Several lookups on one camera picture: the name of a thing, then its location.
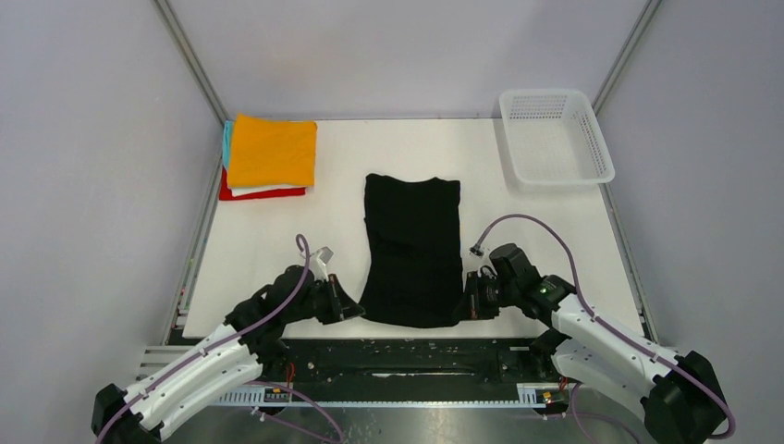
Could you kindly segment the black t shirt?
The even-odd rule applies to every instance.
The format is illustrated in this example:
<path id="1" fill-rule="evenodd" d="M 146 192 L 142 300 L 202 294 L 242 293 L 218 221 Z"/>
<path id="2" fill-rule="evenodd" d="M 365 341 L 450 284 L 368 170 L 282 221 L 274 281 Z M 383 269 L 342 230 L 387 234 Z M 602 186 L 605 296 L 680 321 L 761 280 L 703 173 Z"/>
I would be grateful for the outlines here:
<path id="1" fill-rule="evenodd" d="M 369 174 L 364 222 L 371 255 L 360 304 L 386 325 L 453 327 L 463 292 L 457 180 Z"/>

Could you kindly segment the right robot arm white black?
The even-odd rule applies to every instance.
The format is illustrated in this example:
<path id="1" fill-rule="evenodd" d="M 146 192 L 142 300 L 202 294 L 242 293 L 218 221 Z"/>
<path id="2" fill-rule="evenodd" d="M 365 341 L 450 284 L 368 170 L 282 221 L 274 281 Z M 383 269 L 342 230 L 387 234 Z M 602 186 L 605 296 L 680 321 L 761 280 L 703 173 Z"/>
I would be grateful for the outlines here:
<path id="1" fill-rule="evenodd" d="M 710 362 L 649 339 L 585 306 L 562 277 L 541 275 L 513 243 L 495 248 L 491 264 L 466 276 L 454 316 L 492 319 L 516 307 L 546 330 L 531 347 L 535 376 L 582 382 L 643 421 L 658 443 L 703 443 L 729 421 L 725 398 Z"/>

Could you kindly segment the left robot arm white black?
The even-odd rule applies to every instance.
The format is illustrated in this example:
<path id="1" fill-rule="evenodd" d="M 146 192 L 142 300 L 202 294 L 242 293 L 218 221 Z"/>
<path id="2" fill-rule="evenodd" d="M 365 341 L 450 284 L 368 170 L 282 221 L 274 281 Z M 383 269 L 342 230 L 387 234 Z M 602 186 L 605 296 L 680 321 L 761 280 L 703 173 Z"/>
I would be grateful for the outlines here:
<path id="1" fill-rule="evenodd" d="M 259 377 L 287 367 L 287 325 L 314 318 L 330 325 L 364 315 L 334 274 L 292 265 L 226 315 L 213 333 L 151 376 L 95 396 L 91 429 L 99 443 L 162 443 L 196 413 Z"/>

